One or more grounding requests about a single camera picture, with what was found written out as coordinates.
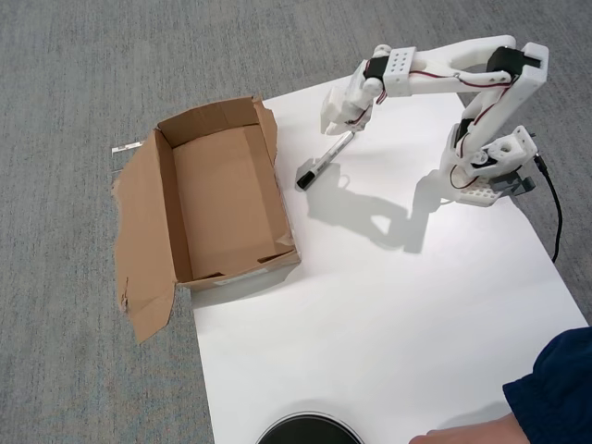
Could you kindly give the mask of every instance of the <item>black marker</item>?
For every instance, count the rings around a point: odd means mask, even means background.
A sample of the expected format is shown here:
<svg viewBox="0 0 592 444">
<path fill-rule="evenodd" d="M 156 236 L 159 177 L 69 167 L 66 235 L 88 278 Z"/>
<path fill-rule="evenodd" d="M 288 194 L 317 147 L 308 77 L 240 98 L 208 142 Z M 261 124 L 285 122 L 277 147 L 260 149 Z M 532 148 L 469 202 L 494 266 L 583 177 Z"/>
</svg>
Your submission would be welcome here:
<svg viewBox="0 0 592 444">
<path fill-rule="evenodd" d="M 353 139 L 355 132 L 348 132 L 341 139 L 335 143 L 327 153 L 321 157 L 316 164 L 311 167 L 301 178 L 296 181 L 296 184 L 303 190 L 306 190 L 313 180 L 320 176 L 327 165 L 345 148 Z"/>
</svg>

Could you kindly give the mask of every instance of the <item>cardboard box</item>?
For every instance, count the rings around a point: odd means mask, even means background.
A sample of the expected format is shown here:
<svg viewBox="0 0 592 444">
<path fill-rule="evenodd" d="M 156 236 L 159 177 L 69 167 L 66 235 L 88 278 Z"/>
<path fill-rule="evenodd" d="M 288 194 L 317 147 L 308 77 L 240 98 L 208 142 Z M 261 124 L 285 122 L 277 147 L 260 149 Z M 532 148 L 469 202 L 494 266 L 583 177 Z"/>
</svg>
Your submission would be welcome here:
<svg viewBox="0 0 592 444">
<path fill-rule="evenodd" d="M 117 297 L 139 342 L 193 290 L 300 262 L 274 172 L 278 127 L 251 97 L 157 125 L 114 185 Z"/>
</svg>

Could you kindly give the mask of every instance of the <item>black round object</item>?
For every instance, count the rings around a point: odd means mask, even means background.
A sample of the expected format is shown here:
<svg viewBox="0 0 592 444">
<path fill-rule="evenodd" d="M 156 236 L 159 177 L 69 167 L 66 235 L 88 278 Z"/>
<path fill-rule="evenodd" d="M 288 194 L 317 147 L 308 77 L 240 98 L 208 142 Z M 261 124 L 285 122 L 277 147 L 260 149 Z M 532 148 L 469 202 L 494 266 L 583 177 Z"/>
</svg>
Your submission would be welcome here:
<svg viewBox="0 0 592 444">
<path fill-rule="evenodd" d="M 363 444 L 345 424 L 321 413 L 297 413 L 272 425 L 258 444 Z"/>
</svg>

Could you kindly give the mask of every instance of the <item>blue jacket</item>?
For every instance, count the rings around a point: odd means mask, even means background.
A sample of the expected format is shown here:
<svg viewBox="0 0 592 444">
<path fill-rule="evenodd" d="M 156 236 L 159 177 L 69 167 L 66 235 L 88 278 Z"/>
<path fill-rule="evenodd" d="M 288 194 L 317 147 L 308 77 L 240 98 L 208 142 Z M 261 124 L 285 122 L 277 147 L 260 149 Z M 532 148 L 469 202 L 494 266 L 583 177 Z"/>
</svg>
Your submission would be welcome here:
<svg viewBox="0 0 592 444">
<path fill-rule="evenodd" d="M 561 333 L 503 391 L 531 444 L 592 444 L 592 327 Z"/>
</svg>

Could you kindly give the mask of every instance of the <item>hand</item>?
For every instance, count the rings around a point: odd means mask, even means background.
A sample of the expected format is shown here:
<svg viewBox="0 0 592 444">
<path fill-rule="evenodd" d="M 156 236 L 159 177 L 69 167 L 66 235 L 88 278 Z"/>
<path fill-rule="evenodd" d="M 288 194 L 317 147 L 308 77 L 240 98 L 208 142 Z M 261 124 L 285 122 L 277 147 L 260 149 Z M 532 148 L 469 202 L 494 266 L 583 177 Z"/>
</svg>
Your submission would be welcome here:
<svg viewBox="0 0 592 444">
<path fill-rule="evenodd" d="M 409 444 L 530 444 L 513 413 L 483 424 L 432 430 Z"/>
</svg>

